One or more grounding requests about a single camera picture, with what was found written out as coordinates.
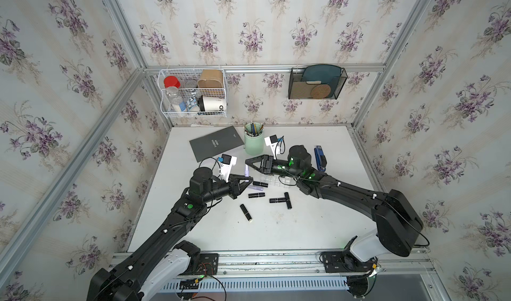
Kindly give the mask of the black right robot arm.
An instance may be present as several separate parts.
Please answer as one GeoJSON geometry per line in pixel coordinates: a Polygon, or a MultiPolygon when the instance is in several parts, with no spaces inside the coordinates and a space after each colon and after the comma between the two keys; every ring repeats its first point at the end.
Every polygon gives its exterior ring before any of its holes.
{"type": "Polygon", "coordinates": [[[354,238],[346,248],[359,261],[381,254],[408,257],[423,229],[423,222],[408,199],[395,189],[388,193],[364,189],[315,169],[303,145],[290,148],[286,160],[261,155],[246,164],[264,175],[291,177],[302,193],[351,208],[375,222],[376,229],[354,238]]]}

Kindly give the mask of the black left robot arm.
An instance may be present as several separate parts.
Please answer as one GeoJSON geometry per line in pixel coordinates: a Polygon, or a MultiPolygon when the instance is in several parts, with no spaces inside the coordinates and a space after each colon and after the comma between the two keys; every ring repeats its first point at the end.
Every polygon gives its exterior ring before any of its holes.
{"type": "Polygon", "coordinates": [[[88,300],[151,300],[170,280],[185,273],[200,248],[184,236],[208,213],[215,200],[236,199],[252,177],[231,174],[226,181],[210,168],[198,168],[161,226],[114,269],[100,269],[91,279],[88,300]]]}

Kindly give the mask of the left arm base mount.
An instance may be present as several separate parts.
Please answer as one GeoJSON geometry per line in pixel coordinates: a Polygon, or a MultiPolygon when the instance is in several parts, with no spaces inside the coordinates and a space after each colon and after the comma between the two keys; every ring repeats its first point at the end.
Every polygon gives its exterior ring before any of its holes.
{"type": "Polygon", "coordinates": [[[183,250],[188,257],[188,268],[181,275],[217,275],[218,253],[205,253],[188,241],[181,241],[174,249],[183,250]]]}

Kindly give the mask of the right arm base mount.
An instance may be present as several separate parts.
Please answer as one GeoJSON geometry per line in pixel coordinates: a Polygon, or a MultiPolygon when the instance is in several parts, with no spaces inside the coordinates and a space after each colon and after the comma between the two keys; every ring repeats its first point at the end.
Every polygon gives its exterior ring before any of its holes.
{"type": "Polygon", "coordinates": [[[323,264],[326,273],[341,273],[352,276],[355,273],[361,273],[366,277],[370,276],[377,268],[377,257],[370,258],[368,261],[360,261],[350,248],[355,242],[357,236],[353,237],[343,250],[324,251],[319,255],[319,261],[323,264]]]}

